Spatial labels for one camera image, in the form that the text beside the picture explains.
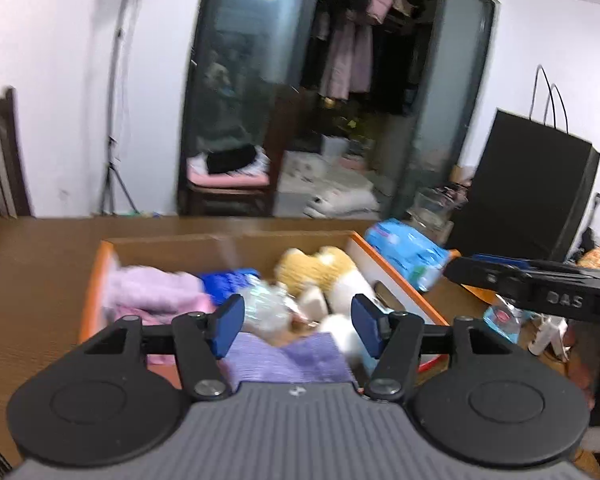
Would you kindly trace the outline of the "black paper shopping bag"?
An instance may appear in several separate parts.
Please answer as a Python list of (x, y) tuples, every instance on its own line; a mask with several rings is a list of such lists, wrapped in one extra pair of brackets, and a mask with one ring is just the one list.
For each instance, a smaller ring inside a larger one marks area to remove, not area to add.
[(499, 110), (446, 246), (464, 256), (565, 261), (599, 163), (590, 142)]

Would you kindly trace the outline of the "hanging pink clothes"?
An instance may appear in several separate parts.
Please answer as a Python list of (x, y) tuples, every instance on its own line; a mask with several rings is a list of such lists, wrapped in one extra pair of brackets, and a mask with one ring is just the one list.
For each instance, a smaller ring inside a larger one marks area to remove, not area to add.
[(393, 0), (318, 0), (329, 26), (321, 96), (343, 101), (351, 93), (370, 91), (373, 27), (385, 21), (392, 4)]

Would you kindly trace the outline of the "yellow white plush toy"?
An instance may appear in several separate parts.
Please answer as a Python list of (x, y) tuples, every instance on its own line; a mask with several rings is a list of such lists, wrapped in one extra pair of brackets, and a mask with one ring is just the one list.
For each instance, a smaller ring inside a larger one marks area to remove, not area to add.
[(294, 298), (299, 314), (310, 322), (321, 322), (330, 314), (348, 318), (356, 295), (379, 306), (373, 287), (353, 259), (334, 246), (324, 246), (313, 255), (288, 249), (278, 260), (274, 276)]

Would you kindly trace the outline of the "dark wooden chair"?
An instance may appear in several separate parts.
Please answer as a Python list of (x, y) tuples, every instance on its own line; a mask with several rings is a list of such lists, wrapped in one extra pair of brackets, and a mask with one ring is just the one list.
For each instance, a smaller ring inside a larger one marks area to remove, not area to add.
[(0, 217), (30, 217), (31, 206), (24, 180), (18, 143), (16, 92), (7, 87), (0, 96)]

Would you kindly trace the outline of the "white plastic bundle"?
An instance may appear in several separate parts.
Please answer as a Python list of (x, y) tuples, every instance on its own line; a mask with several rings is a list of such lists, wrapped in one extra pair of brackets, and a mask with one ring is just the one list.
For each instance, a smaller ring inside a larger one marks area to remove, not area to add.
[(294, 341), (309, 324), (285, 285), (259, 280), (238, 292), (245, 301), (242, 331), (273, 346)]

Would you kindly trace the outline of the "orange flat folder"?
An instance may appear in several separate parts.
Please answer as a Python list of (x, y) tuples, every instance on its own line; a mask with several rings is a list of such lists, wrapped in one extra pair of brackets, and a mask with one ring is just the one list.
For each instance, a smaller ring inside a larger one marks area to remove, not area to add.
[[(449, 260), (453, 260), (455, 258), (460, 258), (461, 255), (462, 254), (458, 250), (452, 249), (450, 251)], [(468, 292), (473, 294), (476, 298), (478, 298), (485, 304), (494, 304), (496, 296), (495, 296), (495, 292), (492, 292), (492, 290), (487, 290), (487, 289), (469, 286), (469, 285), (465, 285), (465, 284), (463, 284), (463, 287), (464, 287), (464, 289), (466, 289)]]

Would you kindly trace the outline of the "black light stand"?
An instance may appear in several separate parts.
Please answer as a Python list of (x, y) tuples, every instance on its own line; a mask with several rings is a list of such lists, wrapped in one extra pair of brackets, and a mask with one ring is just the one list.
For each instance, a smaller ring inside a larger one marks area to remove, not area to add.
[(105, 169), (102, 176), (102, 187), (100, 188), (97, 212), (101, 216), (115, 216), (116, 189), (120, 188), (123, 197), (131, 207), (134, 214), (138, 213), (137, 206), (125, 185), (117, 163), (117, 150), (119, 143), (117, 112), (119, 111), (119, 87), (121, 84), (121, 60), (122, 50), (125, 43), (125, 22), (131, 0), (120, 0), (116, 20), (114, 21), (114, 32), (112, 33), (111, 53), (107, 80), (106, 101), (106, 152)]

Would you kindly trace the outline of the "blue wet wipes pack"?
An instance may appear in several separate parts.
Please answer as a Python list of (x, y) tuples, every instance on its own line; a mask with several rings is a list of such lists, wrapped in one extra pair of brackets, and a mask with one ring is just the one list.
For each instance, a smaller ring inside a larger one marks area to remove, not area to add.
[(375, 223), (364, 240), (419, 292), (436, 284), (451, 253), (396, 219)]

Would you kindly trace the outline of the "small blue snack packet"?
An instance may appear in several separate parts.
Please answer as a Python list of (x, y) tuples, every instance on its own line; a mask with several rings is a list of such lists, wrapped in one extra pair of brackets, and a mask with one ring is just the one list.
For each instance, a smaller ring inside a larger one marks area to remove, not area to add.
[(496, 295), (483, 315), (483, 321), (491, 330), (516, 344), (526, 315), (512, 302)]

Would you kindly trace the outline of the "purple woven cloth pouch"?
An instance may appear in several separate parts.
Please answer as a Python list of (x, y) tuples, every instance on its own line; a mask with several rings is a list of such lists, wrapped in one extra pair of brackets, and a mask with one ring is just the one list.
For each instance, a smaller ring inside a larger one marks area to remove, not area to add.
[(256, 335), (239, 333), (220, 369), (234, 390), (242, 382), (353, 382), (344, 355), (329, 334), (301, 337), (274, 347)]

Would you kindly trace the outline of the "pink fuzzy cloth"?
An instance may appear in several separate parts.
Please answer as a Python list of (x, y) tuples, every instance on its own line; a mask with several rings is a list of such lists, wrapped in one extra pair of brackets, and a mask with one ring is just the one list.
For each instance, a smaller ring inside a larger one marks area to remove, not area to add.
[(122, 266), (111, 272), (102, 296), (110, 321), (138, 315), (148, 324), (169, 324), (187, 312), (212, 313), (215, 306), (204, 282), (186, 272), (164, 272), (152, 266)]

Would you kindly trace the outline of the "light blue plush toy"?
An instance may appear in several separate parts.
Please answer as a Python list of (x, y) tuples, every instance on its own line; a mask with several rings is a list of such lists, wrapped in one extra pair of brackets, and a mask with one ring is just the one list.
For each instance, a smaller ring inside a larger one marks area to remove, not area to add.
[(330, 314), (318, 324), (320, 333), (332, 336), (339, 351), (344, 355), (353, 375), (366, 382), (373, 374), (377, 360), (372, 358), (356, 332), (351, 319), (343, 314)]

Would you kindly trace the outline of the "blue tissue packet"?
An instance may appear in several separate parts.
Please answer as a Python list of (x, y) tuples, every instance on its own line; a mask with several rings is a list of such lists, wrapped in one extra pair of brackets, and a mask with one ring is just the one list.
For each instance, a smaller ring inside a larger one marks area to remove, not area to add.
[(260, 280), (260, 274), (254, 269), (235, 269), (199, 274), (204, 292), (215, 307), (222, 306), (228, 297), (237, 294)]

